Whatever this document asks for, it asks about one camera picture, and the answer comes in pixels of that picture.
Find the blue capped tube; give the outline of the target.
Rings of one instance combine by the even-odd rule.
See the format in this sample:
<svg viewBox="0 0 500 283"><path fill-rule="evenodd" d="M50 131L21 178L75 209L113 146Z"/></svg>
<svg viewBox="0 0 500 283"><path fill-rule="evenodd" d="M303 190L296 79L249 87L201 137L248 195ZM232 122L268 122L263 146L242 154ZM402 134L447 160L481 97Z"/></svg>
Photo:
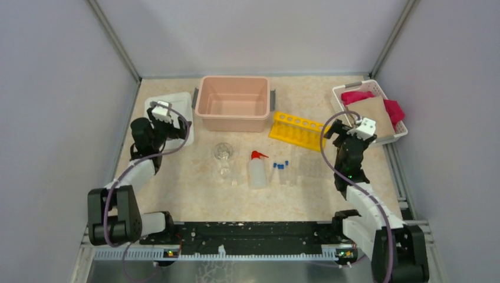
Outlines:
<svg viewBox="0 0 500 283"><path fill-rule="evenodd" d="M289 182L288 173L289 173L289 161L286 160L285 163L284 163L284 180L285 180L285 183Z"/></svg>
<svg viewBox="0 0 500 283"><path fill-rule="evenodd" d="M279 183L281 185L284 185L284 184L286 184L285 172L284 172L284 170L285 170L284 165L283 164L278 164L277 168L278 168Z"/></svg>
<svg viewBox="0 0 500 283"><path fill-rule="evenodd" d="M274 177L274 173L275 173L275 171L276 171L277 167L278 167L277 163L273 163L273 165L272 165L272 167L271 167L271 172L270 172L270 174L269 174L269 179L268 179L269 183L271 183L271 182L272 182L273 177Z"/></svg>

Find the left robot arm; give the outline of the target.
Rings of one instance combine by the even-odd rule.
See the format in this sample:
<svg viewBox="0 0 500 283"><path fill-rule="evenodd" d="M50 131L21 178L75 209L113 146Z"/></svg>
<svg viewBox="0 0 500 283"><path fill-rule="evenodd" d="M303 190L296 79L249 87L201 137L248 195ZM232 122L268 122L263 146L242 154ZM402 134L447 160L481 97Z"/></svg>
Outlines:
<svg viewBox="0 0 500 283"><path fill-rule="evenodd" d="M190 136L191 121L164 101L152 102L147 117L130 124L134 140L127 168L116 179L87 195L88 238L94 246L118 247L150 235L173 242L177 229L168 211L141 213L136 192L155 177L164 156L180 151Z"/></svg>

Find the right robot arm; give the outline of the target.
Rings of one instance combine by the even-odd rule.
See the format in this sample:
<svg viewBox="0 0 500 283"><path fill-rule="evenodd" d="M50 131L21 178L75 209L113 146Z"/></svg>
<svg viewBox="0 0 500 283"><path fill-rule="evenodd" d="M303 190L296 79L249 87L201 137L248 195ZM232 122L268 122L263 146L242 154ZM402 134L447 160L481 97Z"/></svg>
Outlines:
<svg viewBox="0 0 500 283"><path fill-rule="evenodd" d="M320 139L336 136L335 162L325 157L334 172L335 188L354 207L335 213L333 238L353 241L370 260L374 282L428 282L430 279L424 232L395 215L376 195L362 162L364 152L375 141L375 122L363 119L350 127L330 119L330 128Z"/></svg>

